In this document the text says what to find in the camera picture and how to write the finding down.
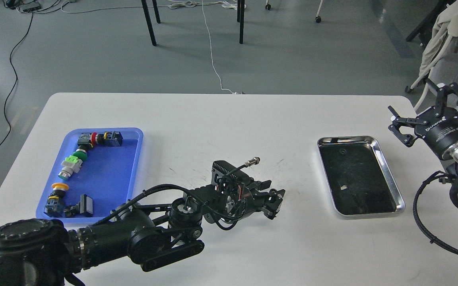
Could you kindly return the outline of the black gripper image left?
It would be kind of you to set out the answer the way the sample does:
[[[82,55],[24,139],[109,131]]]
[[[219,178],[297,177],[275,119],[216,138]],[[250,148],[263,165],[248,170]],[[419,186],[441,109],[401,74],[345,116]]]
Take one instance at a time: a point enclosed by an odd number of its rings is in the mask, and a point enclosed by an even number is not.
[[[273,220],[280,211],[285,189],[269,189],[272,181],[256,181],[242,171],[244,167],[258,164],[258,160],[249,160],[240,167],[235,167],[227,161],[218,160],[212,165],[212,184],[223,192],[225,206],[214,208],[216,214],[209,215],[209,222],[215,223],[222,214],[227,217],[244,219],[255,212],[262,212]]]

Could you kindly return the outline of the black robot arm image left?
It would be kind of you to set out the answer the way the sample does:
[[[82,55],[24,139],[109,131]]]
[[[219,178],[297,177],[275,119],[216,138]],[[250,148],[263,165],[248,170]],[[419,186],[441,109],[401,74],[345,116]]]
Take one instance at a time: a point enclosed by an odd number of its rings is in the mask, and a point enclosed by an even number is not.
[[[285,190],[243,172],[259,162],[214,161],[207,186],[151,187],[78,230],[66,230],[58,219],[6,223],[0,226],[0,286],[82,286],[76,273],[125,256],[149,272],[201,253],[203,219],[222,230],[253,213],[274,219]]]

